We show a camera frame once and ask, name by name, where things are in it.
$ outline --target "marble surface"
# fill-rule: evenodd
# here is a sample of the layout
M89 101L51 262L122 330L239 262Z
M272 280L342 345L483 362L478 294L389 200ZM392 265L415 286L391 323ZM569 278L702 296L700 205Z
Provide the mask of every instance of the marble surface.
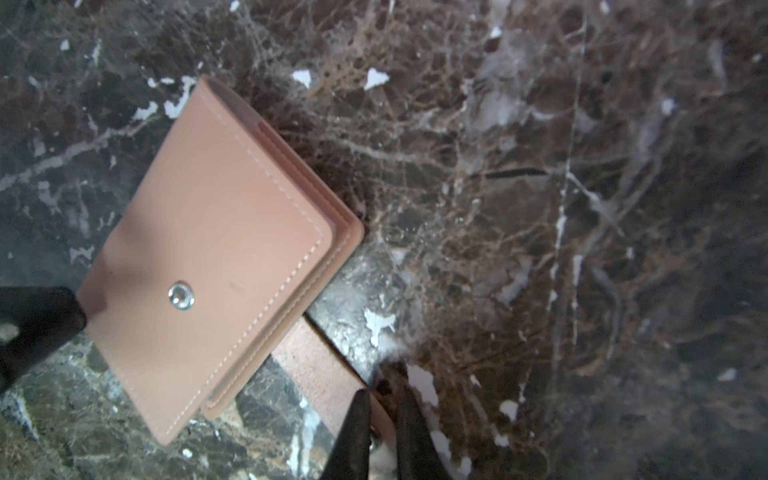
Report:
M763 2L11 0L0 25L2 284L77 288L213 74L365 222L310 316L364 378L409 375L456 478L765 478ZM0 412L3 478L315 478L333 443L270 360L161 447L84 336Z

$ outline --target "dark brown marble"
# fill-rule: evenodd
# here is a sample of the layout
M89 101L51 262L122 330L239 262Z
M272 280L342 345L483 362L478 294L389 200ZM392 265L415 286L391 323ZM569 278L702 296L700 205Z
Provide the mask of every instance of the dark brown marble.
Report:
M763 478L763 3L6 2L0 282L76 288L214 74L366 223L310 315L457 478ZM82 337L0 403L0 476L314 478L302 405L270 361L162 448Z

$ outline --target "white marble spot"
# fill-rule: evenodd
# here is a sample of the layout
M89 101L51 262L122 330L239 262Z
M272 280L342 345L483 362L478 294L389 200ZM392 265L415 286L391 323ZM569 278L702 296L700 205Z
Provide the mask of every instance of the white marble spot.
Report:
M290 77L304 85L305 88L309 88L310 84L312 83L312 75L310 74L309 70L296 70L290 75Z
M37 137L32 138L32 154L41 157L45 154L45 144Z
M445 433L437 430L435 432L430 432L429 436L432 437L432 443L435 445L435 450L437 450L437 453L442 455L444 458L450 459L451 441L448 440L448 437L445 436Z
M408 369L408 384L422 394L422 401L424 403L429 403L436 407L439 400L437 398L437 390L435 390L435 377L433 374L417 365L407 365L406 368Z
M288 469L297 477L299 472L299 436L294 435L290 442L290 456L286 462Z
M371 88L378 87L379 85L384 85L388 81L389 81L389 75L371 67L368 69L368 78L366 79L366 86L363 87L362 89L370 90Z
M187 100L190 99L190 89L192 88L192 85L196 83L197 79L195 77L189 77L187 75L181 77L183 91L179 101L176 104L170 100L166 100L165 103L163 103L163 109L168 118L174 119L181 115L181 110L184 108L184 105L187 104Z
M320 415L317 415L313 409L307 409L304 412L304 428L301 432L302 452L301 452L301 475L306 477L310 474L310 456L312 455L312 446L315 442L315 433L320 425Z
M514 400L505 400L498 406L498 410L509 417L510 422L514 422L518 418L518 407L518 403Z
M83 257L89 262L93 260L94 256L94 250L96 250L96 247L91 245L89 248L71 248L69 249L69 263L71 265L74 265L74 261L77 260L79 257Z
M725 369L723 370L718 376L717 381L718 382L732 382L739 376L738 370L734 368Z
M94 45L94 49L91 52L91 58L94 61L94 65L98 66L98 59L101 57L101 39L99 38Z
M674 98L665 98L661 101L661 113L664 117L669 117L675 108Z
M465 476L465 478L469 477L469 474L472 473L472 459L468 456L462 457L462 463L458 467L458 472Z
M493 442L496 444L497 447L509 448L509 435L496 434L493 438Z
M395 331L395 316L381 316L376 312L365 309L362 312L366 318L366 328L371 331L371 345L379 346L379 334L382 330L388 328Z
M144 121L149 117L157 113L157 104L153 101L149 102L149 106L146 108L137 108L134 112L133 120Z

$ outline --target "white stitching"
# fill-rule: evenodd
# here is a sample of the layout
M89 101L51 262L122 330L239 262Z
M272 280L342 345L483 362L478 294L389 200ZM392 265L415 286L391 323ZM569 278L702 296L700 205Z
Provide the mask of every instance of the white stitching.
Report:
M296 300L291 304L291 306L288 308L288 310L286 310L286 312L283 314L283 316L281 316L280 319L277 320L274 323L274 325L272 325L272 328L269 330L269 332L267 332L267 334L264 337L264 339L261 342L259 342L258 345L256 345L256 347L253 349L253 353L248 357L248 360L246 360L246 362L243 364L243 366L240 368L240 370L237 372L237 374L234 376L234 378L227 384L227 386L224 387L224 391L219 395L219 398L217 398L215 400L212 400L212 401L210 401L210 402L208 402L206 404L207 408L212 409L213 407L218 405L218 403L221 402L221 400L223 400L224 396L232 388L232 385L234 385L234 383L237 381L237 379L239 379L240 376L243 375L243 372L245 371L245 369L248 368L248 364L251 362L251 360L253 360L253 358L257 355L257 353L260 352L261 347L264 345L264 343L266 343L272 337L272 335L275 333L275 330L277 329L277 327L280 326L280 324L283 322L283 320L288 316L289 313L291 313L293 308L296 306L296 304L299 301L301 301L301 299L306 295L306 293L310 291L310 289L312 288L312 285L314 285L315 282L317 282L317 280L320 278L320 276L323 274L323 272L328 270L328 266L331 264L331 262L333 262L336 259L336 257L339 255L339 252L341 252L341 250L346 246L346 244L349 241L349 238L351 236L352 236L352 234L350 232L347 232L347 234L344 236L343 242L336 248L336 251L333 252L333 255L331 255L331 257L328 259L328 261L325 263L325 265L323 265L323 268L319 272L317 272L317 274L314 276L312 282L309 285L307 285L306 288L304 288L303 292L298 296L298 298L296 298Z
M259 128L259 129L260 129L260 130L262 130L262 131L264 130L264 128L262 128L262 125L261 125L261 124L259 124L259 125L257 126L257 128ZM270 143L271 143L271 144L272 144L272 145L273 145L273 146L274 146L274 147L277 149L277 152L278 152L280 155L282 155L282 156L283 156L283 158L285 158L285 159L287 160L287 162L288 162L288 165L290 165L290 166L293 168L293 170L294 170L294 171L296 171L296 172L297 172L299 175L301 175L302 177L304 177L304 178L305 178L305 179L306 179L306 180L307 180L307 181L310 183L310 187L311 187L313 190L315 190L315 192L317 192L317 193L320 195L320 192L319 192L319 191L317 190L317 188L315 188L315 186L312 184L312 181L311 181L311 180L308 178L308 175L306 175L304 172L302 172L302 171L301 171L301 170L300 170L300 169L299 169L299 168L298 168L296 165L294 165L294 164L290 163L290 161L288 160L287 156L285 155L285 153L283 152L283 150L280 148L280 145L278 145L278 144L277 144L275 141L273 141L273 140L272 140L272 139L269 137L269 132L266 132L266 133L265 133L265 135L266 135L266 140L267 140L267 141L269 141L269 142L270 142ZM322 197L322 199L323 199L323 200L326 202L326 204L328 204L328 205L329 205L331 208L333 208L333 209L334 209L334 210L335 210L335 211L336 211L336 212L337 212L339 215L340 215L340 214L342 214L342 211L341 211L341 210L340 210L340 209L339 209L339 208L338 208L338 207L337 207L335 204L333 204L332 202L329 202L329 201L328 201L328 200L327 200L325 197L323 197L322 195L320 195L320 196L321 196L321 197ZM274 334L274 332L275 332L275 330L277 329L277 327L278 327L278 326L279 326L279 325L282 323L282 321L283 321L283 320L286 318L286 316L288 316L288 314L289 314L289 313L291 313L291 311L293 310L293 308L296 306L296 304L297 304L299 301L301 301L301 299L302 299L302 298L303 298L303 297L306 295L306 293L307 293L308 291L310 291L310 289L312 288L312 285L314 285L314 284L317 282L317 280L320 278L320 276L321 276L321 275L322 275L322 274L323 274L323 273L324 273L326 270L328 270L328 266L329 266L329 265L330 265L330 264L331 264L331 263L332 263L332 262L333 262L333 261L336 259L336 257L339 255L339 253L341 252L341 250L342 250L342 249L343 249L343 248L346 246L346 244L347 244L347 242L349 242L349 238L350 238L351 236L352 236L351 232L347 232L347 234L344 236L344 239L343 239L343 241L342 241L342 242L341 242L341 244L340 244L340 245L339 245L339 246L336 248L336 250L335 250L335 251L333 252L333 254L330 256L330 258L328 259L328 261L326 261L326 262L325 262L325 264L323 265L323 267L322 267L320 270L318 270L318 271L315 273L315 275L313 275L313 276L314 276L314 278L312 279L312 282L310 282L310 284L309 284L309 285L307 285L307 286L304 288L304 290L302 291L302 293L301 293L301 294L300 294L300 295L299 295L299 296L296 298L296 300L295 300L295 301L294 301L294 302L291 304L291 306L288 308L288 310L286 310L286 312L285 312L285 313L284 313L284 314L283 314L283 315L280 317L280 319L278 319L278 320L277 320L277 321L274 323L274 325L273 325L273 326L272 326L272 328L269 330L269 332L267 332L267 334L266 334L266 336L264 337L264 339L263 339L261 342L259 342L259 343L256 345L256 347L253 349L253 353L252 353L252 354L251 354L251 355L248 357L248 360L246 360L246 361L245 361L245 363L244 363L244 364L243 364L243 366L240 368L240 370L237 372L237 374L235 374L234 378L232 378L232 380L230 380L230 382L227 384L227 386L226 386L226 387L224 387L224 390L222 391L222 393L221 393L221 394L219 394L218 398L216 398L216 399L214 399L214 400L211 400L211 401L209 401L209 402L206 404L206 407L207 407L207 408L211 409L211 408L215 407L215 406L216 406L216 405L217 405L219 402L221 402L221 400L224 398L224 396L225 396L225 395L226 395L226 394L227 394L227 393L230 391L230 389L232 388L232 385L234 385L234 383L237 381L237 379L239 379L239 378L240 378L240 376L243 374L243 372L244 372L244 371L245 371L245 369L248 367L248 365L249 365L249 364L250 364L250 362L253 360L253 358L254 358L254 357L255 357L255 356L256 356L256 355L259 353L259 351L261 350L261 347L264 345L264 343L266 343L266 342L267 342L267 341L268 341L268 340L269 340L269 339L272 337L272 335Z
M274 304L276 298L285 290L286 285L295 277L295 275L299 272L299 270L304 266L306 261L310 258L310 256L317 250L317 247L323 242L323 232L321 229L317 226L317 224L304 212L304 210L301 209L301 207L296 203L296 201L277 183L277 180L270 174L270 172L264 168L264 166L261 164L259 159L256 157L256 155L253 154L253 152L245 145L243 140L240 138L239 135L231 128L228 127L224 119L219 115L215 108L212 107L210 102L205 98L205 96L201 96L203 99L203 102L205 103L207 109L216 117L216 119L219 121L219 123L224 126L227 130L230 131L230 133L235 137L235 139L238 141L240 146L243 148L243 150L250 156L257 164L257 166L264 172L265 175L272 181L272 183L277 187L277 189L286 197L288 201L290 201L293 206L307 219L307 221L313 226L314 230L317 232L319 238L314 243L312 248L310 248L310 251L307 252L302 260L296 265L296 268L291 272L291 274L286 278L285 282L280 286L280 288L275 292L275 294L270 298L270 301L265 305L259 316L246 328L243 335L235 342L235 344L230 348L230 351L227 353L227 355L221 360L217 368L214 370L213 373L210 374L208 379L205 381L205 383L200 387L200 389L197 390L195 395L192 397L192 400L187 404L186 407L184 407L184 410L181 411L181 413L176 417L176 419L173 421L173 423L170 424L168 427L168 430L165 431L163 435L158 435L158 437L165 438L170 431L173 429L173 427L179 422L182 416L184 416L184 413L189 410L189 408L194 403L195 399L200 396L200 394L203 392L203 388L210 383L210 381L216 376L216 374L221 370L221 367L224 366L224 364L229 360L229 358L234 354L235 349L243 342L243 340L248 336L248 333L253 329L253 327L256 325L256 323L263 317L264 313L267 312L267 310ZM127 379L124 377L124 375L121 374L121 372L118 371L118 369L114 369L115 375L120 379L120 381L125 385L126 390L131 394L131 398L134 400L137 406L141 405L141 397L136 393L136 391L133 389L131 384L127 381ZM151 429L154 429L153 427L157 427L155 425L154 418L151 415L148 415L148 412L145 412L144 409L141 409L142 414L147 419L147 425L150 426Z

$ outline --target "metal rivet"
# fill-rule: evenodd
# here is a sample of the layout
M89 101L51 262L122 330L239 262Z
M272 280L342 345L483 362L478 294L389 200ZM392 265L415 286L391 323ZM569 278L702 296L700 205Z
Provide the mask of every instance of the metal rivet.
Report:
M188 310L194 305L194 292L186 283L176 282L168 290L168 299L179 310Z
M379 435L373 429L371 429L369 432L369 438L370 440L368 444L368 450L373 452L379 447L379 445L382 444L382 441L379 438Z

